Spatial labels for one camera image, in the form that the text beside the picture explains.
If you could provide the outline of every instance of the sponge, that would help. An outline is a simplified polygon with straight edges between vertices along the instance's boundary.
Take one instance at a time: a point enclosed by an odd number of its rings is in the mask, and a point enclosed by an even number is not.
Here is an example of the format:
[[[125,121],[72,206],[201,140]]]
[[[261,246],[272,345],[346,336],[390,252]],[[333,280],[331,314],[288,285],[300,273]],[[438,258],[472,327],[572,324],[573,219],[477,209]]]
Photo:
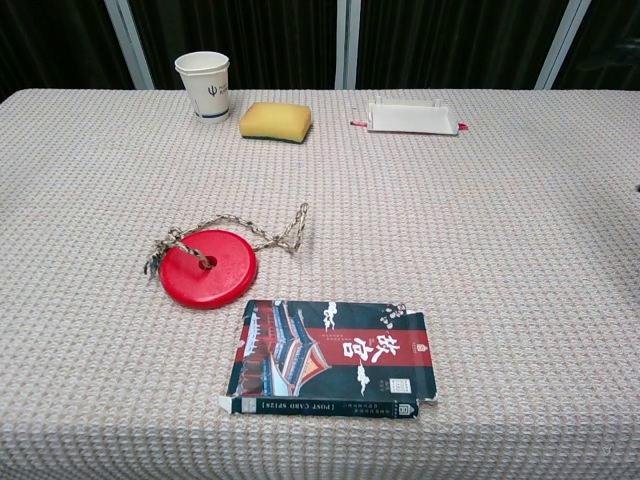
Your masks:
[[[302,143],[311,127],[311,109],[291,103],[256,102],[240,120],[245,138]]]

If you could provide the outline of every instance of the beige tablecloth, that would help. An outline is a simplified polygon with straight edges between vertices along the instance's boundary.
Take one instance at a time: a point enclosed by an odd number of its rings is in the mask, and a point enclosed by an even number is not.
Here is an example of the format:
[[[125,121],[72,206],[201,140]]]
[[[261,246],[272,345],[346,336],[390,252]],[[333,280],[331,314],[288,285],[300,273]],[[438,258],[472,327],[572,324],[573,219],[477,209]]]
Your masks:
[[[470,130],[368,133],[363,91],[235,91],[217,126],[185,92],[0,105],[0,477],[640,477],[640,93],[379,93],[442,98]],[[242,139],[258,100],[311,106],[306,142]],[[276,232],[303,201],[300,251],[260,252],[229,306],[142,274],[172,226]],[[438,404],[225,413],[250,298],[424,311]]]

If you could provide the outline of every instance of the red plastic disc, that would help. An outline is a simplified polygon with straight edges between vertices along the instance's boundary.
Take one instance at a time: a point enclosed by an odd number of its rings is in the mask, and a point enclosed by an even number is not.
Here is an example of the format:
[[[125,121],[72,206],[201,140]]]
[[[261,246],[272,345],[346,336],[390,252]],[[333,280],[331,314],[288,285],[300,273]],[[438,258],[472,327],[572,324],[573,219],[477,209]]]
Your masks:
[[[171,248],[160,263],[160,281],[178,303],[192,308],[217,308],[245,293],[258,273],[256,254],[247,241],[226,230],[203,230],[182,242],[202,252],[214,266],[179,248]]]

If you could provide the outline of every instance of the paper cup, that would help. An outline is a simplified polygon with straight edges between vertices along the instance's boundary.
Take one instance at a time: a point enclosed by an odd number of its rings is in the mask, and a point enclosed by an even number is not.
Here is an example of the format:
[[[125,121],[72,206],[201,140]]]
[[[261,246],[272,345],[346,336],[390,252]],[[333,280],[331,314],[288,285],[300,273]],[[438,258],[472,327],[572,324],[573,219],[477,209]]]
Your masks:
[[[218,52],[192,52],[175,61],[193,110],[204,123],[229,117],[229,58]]]

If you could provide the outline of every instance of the black curtain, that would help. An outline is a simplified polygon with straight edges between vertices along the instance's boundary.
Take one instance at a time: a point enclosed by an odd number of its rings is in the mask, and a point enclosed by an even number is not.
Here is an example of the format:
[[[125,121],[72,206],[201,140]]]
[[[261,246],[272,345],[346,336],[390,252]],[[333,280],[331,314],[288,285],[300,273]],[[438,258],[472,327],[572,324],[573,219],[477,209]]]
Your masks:
[[[229,85],[331,89],[334,0],[130,0],[156,88],[183,88],[173,62],[196,50],[230,58]]]
[[[24,88],[133,88],[103,0],[0,0],[0,101]]]
[[[357,88],[530,89],[568,0],[362,0]]]
[[[553,88],[640,90],[640,1],[592,0]]]

